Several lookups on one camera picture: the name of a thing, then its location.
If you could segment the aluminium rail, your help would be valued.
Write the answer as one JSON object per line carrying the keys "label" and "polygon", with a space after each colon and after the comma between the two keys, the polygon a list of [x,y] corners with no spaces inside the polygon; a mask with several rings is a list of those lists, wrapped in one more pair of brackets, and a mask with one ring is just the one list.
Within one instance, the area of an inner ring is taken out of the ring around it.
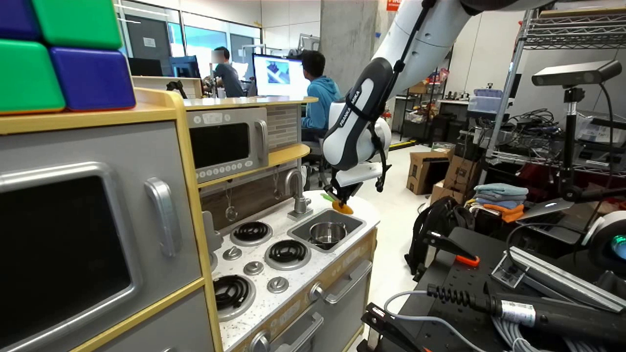
{"label": "aluminium rail", "polygon": [[548,298],[588,305],[614,313],[626,312],[626,279],[606,270],[587,282],[517,247],[503,252],[491,277],[510,289],[527,285]]}

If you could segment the person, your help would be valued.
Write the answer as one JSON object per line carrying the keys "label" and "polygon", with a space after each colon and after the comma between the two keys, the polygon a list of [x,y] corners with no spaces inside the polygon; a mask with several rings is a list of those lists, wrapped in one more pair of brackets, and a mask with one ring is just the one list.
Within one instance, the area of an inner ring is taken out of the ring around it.
{"label": "person", "polygon": [[213,49],[212,63],[216,63],[213,70],[213,78],[205,78],[205,88],[211,90],[213,87],[222,87],[228,98],[245,97],[246,93],[242,87],[241,80],[235,67],[230,62],[230,51],[224,46]]}
{"label": "person", "polygon": [[302,118],[302,141],[317,142],[326,135],[331,104],[340,100],[341,94],[336,82],[324,75],[326,58],[322,53],[304,50],[300,58],[304,78],[310,82],[307,96],[317,98],[317,102],[307,105],[306,115]]}

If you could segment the toy sink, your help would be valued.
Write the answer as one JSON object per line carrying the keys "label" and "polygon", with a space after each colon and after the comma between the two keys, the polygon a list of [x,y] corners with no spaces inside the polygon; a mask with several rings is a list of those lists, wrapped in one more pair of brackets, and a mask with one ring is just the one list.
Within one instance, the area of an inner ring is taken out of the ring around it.
{"label": "toy sink", "polygon": [[291,227],[288,236],[321,253],[331,253],[365,225],[352,215],[326,209]]}

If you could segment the office chair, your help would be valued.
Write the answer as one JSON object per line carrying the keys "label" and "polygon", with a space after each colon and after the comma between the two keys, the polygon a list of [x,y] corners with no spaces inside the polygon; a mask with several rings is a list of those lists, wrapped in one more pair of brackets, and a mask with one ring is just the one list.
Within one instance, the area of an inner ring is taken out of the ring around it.
{"label": "office chair", "polygon": [[317,142],[302,142],[310,149],[309,154],[303,158],[303,163],[307,166],[307,171],[309,171],[307,183],[310,185],[311,176],[316,176],[318,189],[324,189],[324,187],[331,184],[331,167],[323,156],[322,142],[322,139],[319,139]]}

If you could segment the toy oven door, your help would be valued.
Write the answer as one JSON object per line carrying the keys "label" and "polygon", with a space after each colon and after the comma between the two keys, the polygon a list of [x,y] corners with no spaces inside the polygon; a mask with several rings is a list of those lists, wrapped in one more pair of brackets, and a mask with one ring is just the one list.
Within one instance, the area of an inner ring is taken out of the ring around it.
{"label": "toy oven door", "polygon": [[[352,270],[358,263],[366,258],[358,260],[346,271]],[[343,283],[338,283],[344,273],[330,286],[335,290]],[[361,281],[346,298],[337,305],[327,305],[324,299],[315,304],[315,312],[319,312],[325,319],[324,325],[316,332],[310,345],[310,352],[344,352],[354,342],[354,336],[358,335],[362,327],[361,317],[366,306],[366,296],[371,273]]]}

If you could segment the clear plastic storage bin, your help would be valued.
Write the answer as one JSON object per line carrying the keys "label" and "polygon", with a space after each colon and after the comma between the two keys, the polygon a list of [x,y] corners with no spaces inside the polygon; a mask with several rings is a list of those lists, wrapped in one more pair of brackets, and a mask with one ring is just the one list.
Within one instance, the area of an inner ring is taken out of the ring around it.
{"label": "clear plastic storage bin", "polygon": [[468,111],[497,114],[504,92],[500,89],[478,88],[468,100]]}

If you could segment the blue plastic block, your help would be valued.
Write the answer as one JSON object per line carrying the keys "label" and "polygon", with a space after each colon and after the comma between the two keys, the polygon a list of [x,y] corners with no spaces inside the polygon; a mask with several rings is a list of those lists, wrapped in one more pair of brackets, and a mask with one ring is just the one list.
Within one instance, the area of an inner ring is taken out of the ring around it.
{"label": "blue plastic block", "polygon": [[106,111],[135,107],[127,58],[119,51],[52,47],[49,54],[67,110]]}
{"label": "blue plastic block", "polygon": [[0,38],[40,40],[41,31],[31,0],[0,0]]}

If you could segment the toy microwave door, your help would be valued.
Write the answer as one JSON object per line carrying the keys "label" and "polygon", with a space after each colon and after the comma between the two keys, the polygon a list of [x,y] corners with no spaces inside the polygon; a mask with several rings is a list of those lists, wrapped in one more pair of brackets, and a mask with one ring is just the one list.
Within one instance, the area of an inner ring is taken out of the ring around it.
{"label": "toy microwave door", "polygon": [[195,110],[186,118],[198,183],[261,168],[255,121],[268,124],[265,108]]}

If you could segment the lower door knob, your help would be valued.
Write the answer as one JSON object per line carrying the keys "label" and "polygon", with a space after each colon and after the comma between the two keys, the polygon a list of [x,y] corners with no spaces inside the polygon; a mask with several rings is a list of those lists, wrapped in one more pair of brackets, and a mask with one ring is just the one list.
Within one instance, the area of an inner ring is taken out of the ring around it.
{"label": "lower door knob", "polygon": [[251,339],[247,352],[270,352],[270,338],[268,330],[261,330]]}

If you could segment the toy tap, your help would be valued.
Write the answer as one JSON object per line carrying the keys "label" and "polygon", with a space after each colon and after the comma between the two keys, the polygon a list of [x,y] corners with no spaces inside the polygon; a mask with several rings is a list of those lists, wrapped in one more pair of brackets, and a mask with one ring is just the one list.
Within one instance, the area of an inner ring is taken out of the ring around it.
{"label": "toy tap", "polygon": [[304,185],[300,169],[291,169],[285,176],[284,187],[286,194],[293,198],[293,209],[288,213],[288,218],[299,221],[313,213],[311,199],[304,196]]}

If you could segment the toy stove burner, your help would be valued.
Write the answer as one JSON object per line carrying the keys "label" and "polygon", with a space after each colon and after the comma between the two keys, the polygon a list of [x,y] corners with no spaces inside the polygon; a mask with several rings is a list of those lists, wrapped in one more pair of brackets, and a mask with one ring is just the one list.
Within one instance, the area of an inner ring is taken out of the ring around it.
{"label": "toy stove burner", "polygon": [[273,243],[265,252],[264,261],[275,270],[297,270],[309,263],[311,250],[303,242],[286,239]]}
{"label": "toy stove burner", "polygon": [[232,321],[253,305],[256,297],[254,283],[245,276],[227,275],[213,281],[219,322]]}
{"label": "toy stove burner", "polygon": [[238,246],[253,247],[268,242],[272,235],[273,229],[268,223],[254,221],[237,225],[230,232],[230,240]]}

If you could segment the steel pot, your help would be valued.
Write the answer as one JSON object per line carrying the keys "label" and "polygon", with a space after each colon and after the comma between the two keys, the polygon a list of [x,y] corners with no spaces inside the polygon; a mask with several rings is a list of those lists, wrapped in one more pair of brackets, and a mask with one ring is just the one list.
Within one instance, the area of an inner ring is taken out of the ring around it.
{"label": "steel pot", "polygon": [[347,236],[347,228],[342,222],[318,222],[310,227],[309,234],[311,243],[332,246]]}

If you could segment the black backpack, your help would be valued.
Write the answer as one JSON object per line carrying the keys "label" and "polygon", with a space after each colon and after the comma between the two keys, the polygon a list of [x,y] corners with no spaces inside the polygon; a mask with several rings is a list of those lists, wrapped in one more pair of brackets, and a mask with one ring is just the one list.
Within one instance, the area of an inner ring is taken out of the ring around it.
{"label": "black backpack", "polygon": [[420,268],[425,268],[429,245],[426,236],[434,232],[447,238],[453,229],[461,227],[474,230],[475,218],[469,210],[451,196],[439,198],[420,212],[413,226],[413,237],[409,252],[404,255],[411,275],[416,278]]}

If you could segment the row of monitors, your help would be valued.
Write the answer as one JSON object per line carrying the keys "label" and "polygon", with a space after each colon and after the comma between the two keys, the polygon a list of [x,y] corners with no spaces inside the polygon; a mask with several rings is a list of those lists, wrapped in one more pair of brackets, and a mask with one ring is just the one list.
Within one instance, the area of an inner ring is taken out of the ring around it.
{"label": "row of monitors", "polygon": [[170,57],[167,62],[157,59],[127,58],[132,76],[201,78],[197,57]]}

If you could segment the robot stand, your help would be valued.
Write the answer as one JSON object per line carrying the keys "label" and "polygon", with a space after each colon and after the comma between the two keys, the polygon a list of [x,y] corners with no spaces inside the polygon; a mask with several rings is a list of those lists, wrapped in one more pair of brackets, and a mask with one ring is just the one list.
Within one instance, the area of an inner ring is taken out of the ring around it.
{"label": "robot stand", "polygon": [[[514,246],[465,229],[449,239],[477,255],[479,266],[440,250],[405,292],[400,312],[389,309],[391,299],[380,306],[420,345],[432,352],[626,352],[626,312],[548,298],[527,285],[510,289],[491,272]],[[583,255],[573,263],[522,250],[590,283],[606,272]]]}

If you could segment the green plastic block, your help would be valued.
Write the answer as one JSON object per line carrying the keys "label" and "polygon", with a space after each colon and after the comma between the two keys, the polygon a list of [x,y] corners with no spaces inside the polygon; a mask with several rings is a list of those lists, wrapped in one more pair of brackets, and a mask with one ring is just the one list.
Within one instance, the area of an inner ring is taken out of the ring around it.
{"label": "green plastic block", "polygon": [[45,43],[118,50],[122,38],[112,0],[31,0]]}
{"label": "green plastic block", "polygon": [[66,107],[47,47],[0,39],[0,114],[61,111]]}

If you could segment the toy kitchen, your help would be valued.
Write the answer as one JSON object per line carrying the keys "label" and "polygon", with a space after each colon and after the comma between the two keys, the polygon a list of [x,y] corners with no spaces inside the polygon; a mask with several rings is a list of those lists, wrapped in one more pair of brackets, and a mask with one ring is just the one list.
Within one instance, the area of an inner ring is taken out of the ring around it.
{"label": "toy kitchen", "polygon": [[297,270],[266,248],[337,212],[295,191],[232,261],[199,189],[309,153],[277,146],[310,97],[187,100],[136,88],[131,110],[0,113],[0,352],[346,351],[363,332],[378,216]]}

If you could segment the stack of cardboard boxes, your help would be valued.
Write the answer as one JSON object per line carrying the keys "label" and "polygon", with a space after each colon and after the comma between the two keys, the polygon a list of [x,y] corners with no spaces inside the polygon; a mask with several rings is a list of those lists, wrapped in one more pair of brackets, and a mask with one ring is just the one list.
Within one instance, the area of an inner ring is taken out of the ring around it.
{"label": "stack of cardboard boxes", "polygon": [[411,152],[405,187],[430,202],[450,197],[459,203],[471,198],[481,173],[481,161],[456,155],[454,149]]}

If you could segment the stack of folded cloths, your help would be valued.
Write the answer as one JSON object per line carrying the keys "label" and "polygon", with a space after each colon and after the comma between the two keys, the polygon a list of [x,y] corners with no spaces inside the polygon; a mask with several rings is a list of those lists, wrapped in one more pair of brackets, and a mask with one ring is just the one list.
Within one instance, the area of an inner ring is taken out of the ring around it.
{"label": "stack of folded cloths", "polygon": [[506,223],[515,222],[525,214],[525,202],[529,194],[525,187],[486,183],[475,186],[474,192],[474,203],[498,212]]}

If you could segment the silver laptop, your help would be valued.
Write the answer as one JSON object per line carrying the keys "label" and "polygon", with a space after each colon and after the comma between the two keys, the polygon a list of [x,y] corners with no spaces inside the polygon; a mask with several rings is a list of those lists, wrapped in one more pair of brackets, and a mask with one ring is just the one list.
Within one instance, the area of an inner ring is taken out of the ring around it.
{"label": "silver laptop", "polygon": [[563,198],[557,198],[548,200],[542,203],[535,203],[530,209],[525,210],[523,216],[521,216],[518,220],[536,218],[538,216],[543,216],[555,212],[561,212],[566,209],[570,209],[574,202],[567,201]]}

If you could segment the monitor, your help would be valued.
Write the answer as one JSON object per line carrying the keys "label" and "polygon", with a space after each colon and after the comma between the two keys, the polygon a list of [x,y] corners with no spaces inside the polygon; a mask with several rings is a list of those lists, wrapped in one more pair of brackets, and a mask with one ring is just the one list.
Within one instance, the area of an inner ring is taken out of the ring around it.
{"label": "monitor", "polygon": [[306,96],[310,81],[301,60],[253,54],[253,77],[259,96]]}

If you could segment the large grey toy door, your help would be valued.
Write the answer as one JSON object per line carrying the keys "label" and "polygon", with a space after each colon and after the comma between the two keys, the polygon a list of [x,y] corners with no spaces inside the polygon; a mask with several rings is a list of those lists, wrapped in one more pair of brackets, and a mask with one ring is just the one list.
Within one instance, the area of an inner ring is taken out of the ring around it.
{"label": "large grey toy door", "polygon": [[[177,208],[174,258],[151,177]],[[0,352],[67,352],[200,277],[174,122],[0,136]]]}

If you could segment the black clamp with orange tip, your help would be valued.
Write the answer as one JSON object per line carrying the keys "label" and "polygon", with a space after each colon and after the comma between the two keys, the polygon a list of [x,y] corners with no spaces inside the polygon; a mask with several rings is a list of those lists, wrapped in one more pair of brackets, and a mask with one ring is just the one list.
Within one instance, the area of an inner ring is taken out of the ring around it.
{"label": "black clamp with orange tip", "polygon": [[427,231],[425,234],[425,243],[436,250],[442,250],[455,256],[455,261],[469,267],[478,267],[480,258],[472,254],[457,242],[440,235],[439,233]]}

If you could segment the cluttered shelf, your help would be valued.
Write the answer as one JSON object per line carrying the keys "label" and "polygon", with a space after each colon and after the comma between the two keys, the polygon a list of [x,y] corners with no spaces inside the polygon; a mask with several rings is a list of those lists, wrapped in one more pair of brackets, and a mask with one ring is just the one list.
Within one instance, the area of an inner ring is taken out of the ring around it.
{"label": "cluttered shelf", "polygon": [[438,115],[436,103],[442,98],[447,87],[449,69],[437,67],[428,77],[409,87],[401,100],[400,138],[407,142],[429,142],[434,117]]}

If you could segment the orange toy carrot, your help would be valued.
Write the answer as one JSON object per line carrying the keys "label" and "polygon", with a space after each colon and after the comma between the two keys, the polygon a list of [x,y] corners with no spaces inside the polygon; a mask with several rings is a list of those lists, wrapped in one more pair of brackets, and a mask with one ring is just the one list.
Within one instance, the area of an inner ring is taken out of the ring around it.
{"label": "orange toy carrot", "polygon": [[320,194],[322,198],[328,200],[331,203],[332,208],[342,214],[352,215],[354,213],[353,209],[349,207],[349,205],[340,203],[339,200],[333,198],[331,195],[327,193]]}

